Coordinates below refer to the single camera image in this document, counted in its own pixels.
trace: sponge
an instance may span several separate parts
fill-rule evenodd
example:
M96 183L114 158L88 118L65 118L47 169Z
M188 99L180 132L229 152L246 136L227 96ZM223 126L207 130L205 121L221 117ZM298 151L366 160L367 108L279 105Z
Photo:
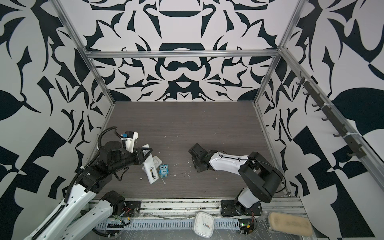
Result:
M277 232L310 237L313 234L311 222L304 217L279 212L271 212L268 216L270 229Z

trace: white clock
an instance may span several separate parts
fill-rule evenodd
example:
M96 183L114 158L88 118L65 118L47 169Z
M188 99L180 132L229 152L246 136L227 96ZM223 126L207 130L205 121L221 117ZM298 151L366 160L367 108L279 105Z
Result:
M210 238L214 233L215 219L213 216L205 213L198 212L195 216L195 222L193 225L193 231L195 234Z

